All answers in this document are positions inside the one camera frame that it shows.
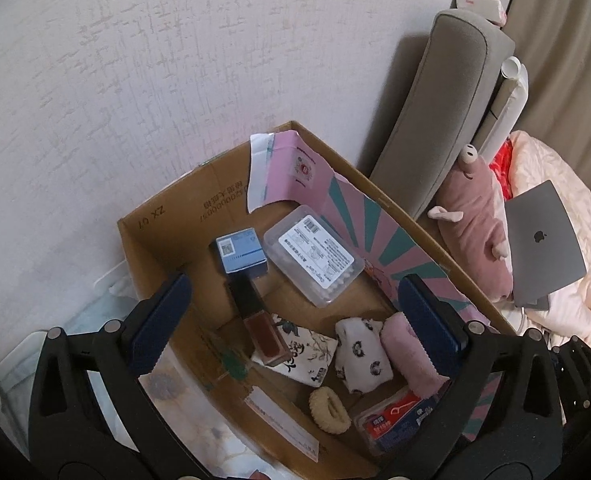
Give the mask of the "pink fluffy scrunchie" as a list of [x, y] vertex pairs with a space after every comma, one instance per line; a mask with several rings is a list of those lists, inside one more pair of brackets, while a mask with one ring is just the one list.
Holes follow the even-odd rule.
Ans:
[[392, 365], [416, 396], [428, 399], [439, 393], [448, 378], [437, 373], [403, 312], [396, 312], [384, 322], [380, 339]]

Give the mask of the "red blue dental floss box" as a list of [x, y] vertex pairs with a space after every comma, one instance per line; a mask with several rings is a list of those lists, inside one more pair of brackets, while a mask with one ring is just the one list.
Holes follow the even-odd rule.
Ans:
[[440, 396], [421, 399], [404, 387], [359, 412], [353, 424], [372, 456], [388, 455], [409, 441], [437, 406]]

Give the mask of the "cream fluffy scrunchie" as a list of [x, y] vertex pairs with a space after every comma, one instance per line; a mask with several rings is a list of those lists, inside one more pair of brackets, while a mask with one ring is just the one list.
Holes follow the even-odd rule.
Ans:
[[316, 425], [327, 434], [344, 434], [352, 426], [342, 401], [329, 387], [320, 387], [311, 393], [309, 411]]

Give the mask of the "red black lipstick box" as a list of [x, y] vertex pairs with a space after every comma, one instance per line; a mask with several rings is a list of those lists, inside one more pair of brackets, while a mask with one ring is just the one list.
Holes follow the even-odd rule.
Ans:
[[227, 287], [260, 362], [275, 367], [289, 361], [291, 351], [252, 281], [246, 275], [240, 275], [230, 280]]

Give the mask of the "white ink-pattern pouch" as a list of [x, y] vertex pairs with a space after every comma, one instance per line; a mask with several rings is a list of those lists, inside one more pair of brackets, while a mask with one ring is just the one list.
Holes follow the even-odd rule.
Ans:
[[331, 368], [339, 342], [282, 318], [272, 316], [279, 334], [291, 351], [291, 359], [276, 366], [266, 366], [305, 386], [319, 388]]

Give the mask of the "small blue box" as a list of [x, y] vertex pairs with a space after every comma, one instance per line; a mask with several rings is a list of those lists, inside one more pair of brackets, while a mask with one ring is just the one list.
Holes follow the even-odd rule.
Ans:
[[268, 259], [253, 228], [218, 236], [214, 244], [227, 278], [259, 278], [268, 272]]

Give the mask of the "clear cotton swab box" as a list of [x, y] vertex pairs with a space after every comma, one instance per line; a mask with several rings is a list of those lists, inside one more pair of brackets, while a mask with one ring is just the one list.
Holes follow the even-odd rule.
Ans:
[[330, 224], [306, 205], [266, 231], [263, 248], [272, 263], [315, 307], [324, 308], [365, 270], [365, 261]]

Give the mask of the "pink quilt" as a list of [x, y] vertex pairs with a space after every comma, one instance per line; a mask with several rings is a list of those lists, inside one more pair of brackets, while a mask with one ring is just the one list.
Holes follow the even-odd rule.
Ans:
[[524, 131], [510, 136], [505, 201], [516, 330], [537, 327], [552, 346], [591, 348], [591, 191], [563, 158]]

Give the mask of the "grey laptop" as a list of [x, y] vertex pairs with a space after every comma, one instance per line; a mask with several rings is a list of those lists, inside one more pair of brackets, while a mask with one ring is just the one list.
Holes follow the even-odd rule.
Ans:
[[586, 275], [579, 241], [562, 200], [547, 180], [506, 203], [513, 301], [546, 310], [547, 297]]

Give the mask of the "pink plush toy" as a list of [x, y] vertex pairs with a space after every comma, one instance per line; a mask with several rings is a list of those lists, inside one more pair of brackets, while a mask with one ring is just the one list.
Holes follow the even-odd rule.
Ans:
[[473, 145], [465, 145], [427, 211], [460, 268], [493, 302], [511, 296], [513, 277], [504, 196]]

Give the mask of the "red cloth item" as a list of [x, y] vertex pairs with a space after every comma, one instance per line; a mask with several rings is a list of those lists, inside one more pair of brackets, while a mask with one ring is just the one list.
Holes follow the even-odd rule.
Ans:
[[504, 200], [511, 200], [513, 197], [509, 179], [510, 166], [512, 162], [513, 146], [510, 139], [506, 139], [498, 150], [493, 160], [489, 163], [489, 169], [493, 171], [496, 179], [501, 185], [501, 193]]

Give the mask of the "pink cardboard box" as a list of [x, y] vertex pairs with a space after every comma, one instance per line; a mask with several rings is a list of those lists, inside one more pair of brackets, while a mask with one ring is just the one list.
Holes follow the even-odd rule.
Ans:
[[335, 300], [316, 306], [276, 263], [254, 282], [269, 312], [318, 333], [332, 335], [342, 318], [388, 318], [407, 274], [420, 276], [465, 320], [477, 318], [501, 333], [510, 325], [430, 234], [314, 133], [287, 122], [268, 148], [260, 207], [248, 203], [252, 145], [244, 142], [120, 219], [128, 269], [142, 298], [174, 271], [188, 274], [190, 307], [170, 345], [233, 429], [302, 478], [369, 478], [378, 461], [355, 431], [335, 437], [313, 422], [309, 387], [258, 365], [242, 378], [225, 375], [225, 352], [242, 358], [253, 346], [225, 284], [218, 237], [245, 228], [264, 234], [303, 205], [323, 219], [365, 263]]

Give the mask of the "beige curtain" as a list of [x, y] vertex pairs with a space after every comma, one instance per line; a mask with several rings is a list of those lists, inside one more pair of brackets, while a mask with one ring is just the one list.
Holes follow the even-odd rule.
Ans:
[[519, 128], [591, 190], [591, 0], [512, 0], [504, 31], [530, 77]]

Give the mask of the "white pink tissue box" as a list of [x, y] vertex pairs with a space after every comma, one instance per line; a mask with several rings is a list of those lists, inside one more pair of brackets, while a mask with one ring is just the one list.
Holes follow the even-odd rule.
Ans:
[[501, 0], [455, 0], [456, 8], [467, 10], [496, 26], [503, 27], [507, 22], [507, 13]]

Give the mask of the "white bed frame post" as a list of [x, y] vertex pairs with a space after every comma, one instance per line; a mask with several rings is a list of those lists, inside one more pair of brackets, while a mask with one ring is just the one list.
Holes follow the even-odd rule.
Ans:
[[529, 72], [511, 56], [501, 65], [503, 81], [473, 138], [480, 156], [490, 164], [513, 131], [529, 99]]

